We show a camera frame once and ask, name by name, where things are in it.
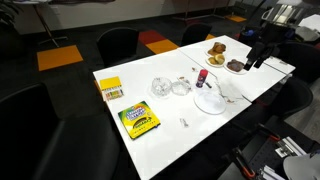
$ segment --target pastry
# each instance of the pastry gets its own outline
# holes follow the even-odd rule
[[[220,43],[220,42],[215,42],[213,45],[213,48],[211,48],[208,51],[208,54],[214,56],[217,54],[222,54],[226,50],[226,45]]]
[[[221,65],[225,61],[224,56],[222,54],[217,54],[214,57],[210,57],[208,60],[211,64],[217,64],[217,65]]]
[[[209,57],[209,62],[210,64],[218,64],[218,62],[216,61],[216,59],[214,57]]]
[[[232,71],[240,72],[243,69],[244,64],[240,61],[232,59],[230,62],[228,62],[227,67]]]
[[[214,59],[218,62],[218,64],[223,64],[225,60],[223,54],[215,55]]]

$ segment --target plate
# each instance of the plate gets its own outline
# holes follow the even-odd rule
[[[212,92],[196,94],[194,102],[202,111],[209,114],[220,114],[226,109],[226,102],[222,96]]]
[[[210,66],[212,66],[212,67],[222,67],[223,66],[223,64],[211,64],[210,63],[210,61],[209,61],[209,59],[206,59],[206,62],[210,65]]]
[[[204,53],[209,57],[213,57],[211,54],[208,53],[208,50],[204,51]]]
[[[242,75],[242,74],[246,74],[246,73],[248,72],[248,71],[245,70],[245,69],[242,69],[242,70],[239,71],[239,72],[232,71],[231,69],[228,68],[227,64],[228,64],[228,63],[225,63],[223,67],[224,67],[227,71],[229,71],[229,72],[231,72],[231,73],[233,73],[233,74]]]

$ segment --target clear plastic container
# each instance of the clear plastic container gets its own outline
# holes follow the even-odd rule
[[[164,77],[155,78],[152,81],[151,91],[157,97],[167,96],[171,92],[172,83]]]
[[[172,92],[178,96],[185,96],[189,93],[190,86],[182,81],[172,83]]]

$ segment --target bottle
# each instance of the bottle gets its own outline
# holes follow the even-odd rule
[[[202,69],[200,71],[199,76],[198,76],[198,81],[196,84],[197,87],[202,88],[203,83],[205,82],[207,75],[208,75],[208,71],[206,69]]]

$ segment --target office chair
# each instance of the office chair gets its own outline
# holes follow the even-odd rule
[[[296,67],[293,76],[308,84],[320,77],[320,49],[301,42],[285,42],[278,45],[278,58]]]
[[[265,124],[273,116],[283,121],[308,107],[312,100],[313,94],[308,85],[300,79],[291,77],[269,106],[262,107],[259,104],[253,104],[232,120],[231,124],[250,134],[258,123]]]
[[[104,32],[97,40],[104,66],[111,67],[136,60],[138,38],[139,31],[126,27]]]
[[[183,33],[181,46],[204,41],[211,31],[211,26],[197,23],[189,25]]]
[[[105,180],[120,144],[105,114],[60,119],[45,84],[0,100],[1,174],[10,179]]]

